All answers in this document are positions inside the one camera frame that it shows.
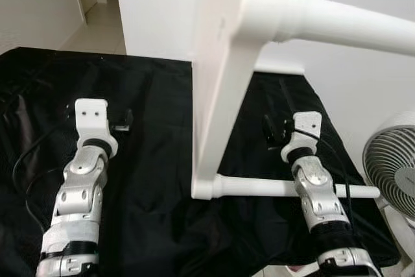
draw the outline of cable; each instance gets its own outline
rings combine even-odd
[[[42,233],[45,232],[45,224],[43,222],[40,221],[40,215],[41,212],[40,210],[36,207],[36,205],[33,205],[32,203],[32,208],[30,208],[29,203],[31,202],[30,198],[27,196],[27,192],[24,192],[20,186],[19,186],[19,182],[18,182],[18,169],[20,164],[22,163],[22,161],[28,156],[30,155],[39,145],[41,142],[43,142],[48,136],[50,136],[54,131],[56,131],[57,129],[59,129],[61,126],[63,126],[68,120],[70,120],[71,115],[68,114],[65,119],[61,122],[58,123],[57,125],[53,126],[51,129],[49,129],[45,134],[43,134],[42,136],[40,136],[24,153],[22,153],[20,155],[20,157],[16,160],[14,166],[13,166],[13,171],[12,171],[12,181],[13,181],[13,185],[14,188],[16,189],[18,195],[20,195],[21,197],[23,197],[25,199],[25,205],[26,205],[26,209],[29,213],[29,215],[34,219],[34,221],[38,224],[40,230],[42,231]]]
[[[30,191],[32,189],[32,186],[38,181],[40,180],[40,178],[43,178],[46,174],[51,173],[51,172],[55,172],[56,170],[59,170],[60,168],[54,168],[51,170],[46,171],[45,173],[41,174],[41,175],[37,175],[34,177],[34,179],[32,180],[32,182],[29,184],[28,188],[26,189],[26,198],[25,198],[25,205],[26,205],[26,210],[27,213],[32,217],[32,219],[34,219],[34,221],[38,224],[41,232],[44,234],[45,233],[45,227],[43,225],[43,223],[39,220],[39,218],[36,216],[36,214],[32,211],[32,209],[29,206],[28,203],[28,199],[29,199],[29,195],[30,195]]]
[[[346,199],[347,199],[347,202],[348,202],[348,210],[349,210],[348,217],[349,217],[349,220],[350,220],[351,229],[352,229],[353,234],[354,234],[355,233],[355,223],[354,223],[354,219],[353,219],[353,213],[352,213],[352,210],[351,210],[350,183],[349,183],[349,178],[348,178],[346,167],[344,166],[342,160],[338,156],[336,150],[324,139],[319,138],[318,136],[315,136],[312,133],[308,133],[308,132],[300,130],[300,129],[294,129],[294,131],[298,132],[298,133],[301,133],[305,136],[308,136],[310,138],[313,138],[313,139],[317,140],[317,142],[323,143],[327,147],[327,149],[329,149],[331,154],[336,158],[336,161],[340,165],[342,173],[343,173],[344,184],[346,186]]]

